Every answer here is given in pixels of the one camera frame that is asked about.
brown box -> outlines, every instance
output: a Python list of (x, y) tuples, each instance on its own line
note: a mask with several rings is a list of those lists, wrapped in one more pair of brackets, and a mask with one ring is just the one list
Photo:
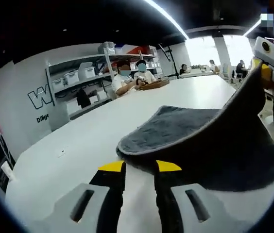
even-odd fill
[(167, 84), (169, 84), (170, 81), (169, 80), (159, 80), (159, 81), (156, 81), (154, 83), (151, 83), (151, 84), (146, 84), (144, 86), (142, 86), (140, 89), (141, 90), (151, 90), (151, 89), (156, 89), (156, 88), (160, 88), (160, 87), (163, 87)]

led light strip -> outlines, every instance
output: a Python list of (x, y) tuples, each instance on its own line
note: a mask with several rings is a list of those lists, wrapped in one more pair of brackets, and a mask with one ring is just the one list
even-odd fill
[(245, 34), (243, 36), (247, 36), (249, 33), (252, 32), (253, 29), (255, 29), (256, 27), (258, 27), (258, 25), (260, 25), (261, 23), (261, 19), (259, 19), (254, 25), (253, 27), (251, 27), (247, 32), (245, 32)]
[(189, 40), (188, 35), (185, 33), (185, 31), (179, 26), (179, 24), (159, 5), (157, 5), (152, 0), (144, 0), (149, 5), (151, 5), (153, 8), (157, 9), (163, 16), (165, 16), (177, 29), (180, 31), (180, 33), (185, 37), (186, 40)]

black ceiling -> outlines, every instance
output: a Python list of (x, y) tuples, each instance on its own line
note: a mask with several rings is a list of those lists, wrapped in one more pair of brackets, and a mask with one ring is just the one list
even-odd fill
[[(252, 26), (260, 7), (252, 0), (154, 0), (184, 29), (212, 25)], [(0, 1), (0, 67), (74, 44), (114, 41), (132, 45), (174, 44), (178, 30), (143, 0)], [(230, 33), (243, 33), (228, 30)], [(195, 32), (189, 36), (218, 33)]]

bright window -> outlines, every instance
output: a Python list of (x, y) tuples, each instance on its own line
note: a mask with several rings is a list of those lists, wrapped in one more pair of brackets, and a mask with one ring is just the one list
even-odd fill
[(223, 38), (228, 48), (231, 65), (237, 66), (240, 60), (243, 60), (245, 67), (248, 68), (254, 56), (248, 38), (242, 35), (224, 35)]
[(198, 37), (186, 41), (191, 65), (209, 65), (214, 60), (220, 65), (218, 51), (212, 36)]

white table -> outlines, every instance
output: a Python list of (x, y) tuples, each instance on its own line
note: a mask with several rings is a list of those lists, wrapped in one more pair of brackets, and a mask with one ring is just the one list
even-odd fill
[[(78, 184), (88, 183), (98, 167), (118, 160), (119, 140), (160, 106), (222, 108), (234, 92), (219, 76), (181, 79), (86, 113), (21, 154), (14, 168), (17, 181), (9, 183), (6, 203), (23, 223), (43, 219), (58, 199)], [(211, 192), (232, 217), (256, 222), (274, 198), (274, 183), (258, 191)], [(160, 233), (155, 197), (153, 175), (128, 165), (118, 232)]]
[(200, 77), (200, 76), (209, 76), (209, 75), (215, 75), (213, 71), (207, 71), (207, 72), (200, 72), (200, 73), (184, 73), (182, 75), (179, 75), (181, 79), (183, 78), (192, 78), (192, 77)]

